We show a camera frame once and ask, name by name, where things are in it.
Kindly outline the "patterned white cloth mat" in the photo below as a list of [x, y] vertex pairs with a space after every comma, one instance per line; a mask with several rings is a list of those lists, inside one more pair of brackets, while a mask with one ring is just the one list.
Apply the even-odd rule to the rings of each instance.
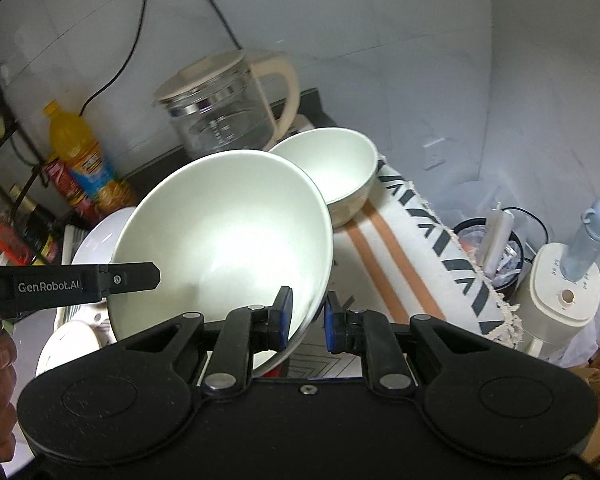
[[460, 246], [415, 185], [378, 162], [370, 197], [334, 233], [328, 288], [345, 309], [405, 324], [435, 318], [515, 348], [521, 319]]

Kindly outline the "black trash bin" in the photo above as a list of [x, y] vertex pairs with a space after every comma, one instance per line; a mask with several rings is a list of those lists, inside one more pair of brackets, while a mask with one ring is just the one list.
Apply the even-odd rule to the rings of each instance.
[[460, 246], [505, 300], [513, 297], [524, 266], [524, 250], [513, 231], [514, 220], [510, 212], [494, 210], [486, 218], [467, 219], [453, 229]]

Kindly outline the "orange juice bottle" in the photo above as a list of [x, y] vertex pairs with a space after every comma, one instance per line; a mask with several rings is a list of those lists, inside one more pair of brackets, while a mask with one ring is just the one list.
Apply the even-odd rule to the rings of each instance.
[[43, 112], [50, 121], [52, 152], [99, 211], [106, 216], [134, 206], [132, 188], [118, 178], [87, 121], [79, 114], [67, 112], [56, 101], [50, 101]]

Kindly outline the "glass kettle with cream lid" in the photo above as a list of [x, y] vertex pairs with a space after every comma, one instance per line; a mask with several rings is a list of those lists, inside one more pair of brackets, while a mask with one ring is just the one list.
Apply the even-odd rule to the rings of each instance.
[[[275, 117], [260, 79], [277, 76], [286, 84], [283, 110]], [[268, 150], [287, 132], [298, 112], [296, 71], [281, 55], [253, 61], [242, 50], [190, 64], [162, 84], [155, 102], [190, 159], [228, 150]]]

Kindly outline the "large pale green bowl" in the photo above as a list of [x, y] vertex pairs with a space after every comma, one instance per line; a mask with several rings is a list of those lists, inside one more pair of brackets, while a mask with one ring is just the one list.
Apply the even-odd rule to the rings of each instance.
[[288, 346], [254, 356], [254, 374], [262, 376], [306, 336], [333, 255], [326, 204], [304, 171], [268, 152], [206, 156], [161, 181], [125, 223], [112, 262], [151, 262], [160, 283], [110, 296], [110, 325], [123, 340], [185, 312], [222, 321], [236, 308], [270, 306], [288, 286]]

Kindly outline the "cream humidifier appliance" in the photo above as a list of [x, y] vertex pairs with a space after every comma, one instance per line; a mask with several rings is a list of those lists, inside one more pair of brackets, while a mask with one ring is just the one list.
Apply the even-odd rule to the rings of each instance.
[[531, 270], [513, 294], [516, 315], [521, 319], [518, 349], [528, 356], [549, 356], [564, 348], [592, 321], [600, 304], [600, 270], [596, 263], [579, 281], [567, 280], [560, 259], [568, 246], [543, 245]]

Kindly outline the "black spice rack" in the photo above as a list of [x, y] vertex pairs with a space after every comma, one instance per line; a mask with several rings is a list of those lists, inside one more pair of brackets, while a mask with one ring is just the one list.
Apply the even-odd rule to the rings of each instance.
[[47, 231], [58, 246], [54, 263], [62, 263], [65, 228], [73, 212], [46, 174], [42, 152], [12, 111], [1, 85], [0, 115], [5, 121], [5, 133], [0, 139], [0, 197], [10, 206], [9, 220], [22, 235], [22, 222], [17, 223], [15, 216], [25, 197], [48, 210], [54, 220], [46, 222]]

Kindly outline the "dark soy sauce jug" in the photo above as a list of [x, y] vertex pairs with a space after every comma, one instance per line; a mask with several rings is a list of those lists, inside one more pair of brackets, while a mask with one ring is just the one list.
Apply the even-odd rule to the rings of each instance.
[[22, 194], [22, 189], [16, 184], [10, 188], [9, 195], [13, 200], [21, 198], [12, 222], [22, 239], [49, 263], [58, 263], [61, 259], [61, 247], [54, 234], [56, 216], [27, 194]]

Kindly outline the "small cream bowl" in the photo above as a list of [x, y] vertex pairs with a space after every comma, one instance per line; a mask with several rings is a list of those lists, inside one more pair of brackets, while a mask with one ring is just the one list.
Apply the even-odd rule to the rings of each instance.
[[362, 209], [378, 171], [375, 143], [347, 128], [300, 132], [279, 142], [270, 152], [298, 166], [314, 182], [334, 229], [344, 226]]

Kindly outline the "white plate blue rim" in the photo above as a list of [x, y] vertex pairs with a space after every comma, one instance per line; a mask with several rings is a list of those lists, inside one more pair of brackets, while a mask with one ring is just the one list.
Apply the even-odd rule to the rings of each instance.
[[110, 263], [118, 239], [131, 218], [134, 207], [126, 207], [110, 214], [94, 227], [79, 244], [72, 264]]

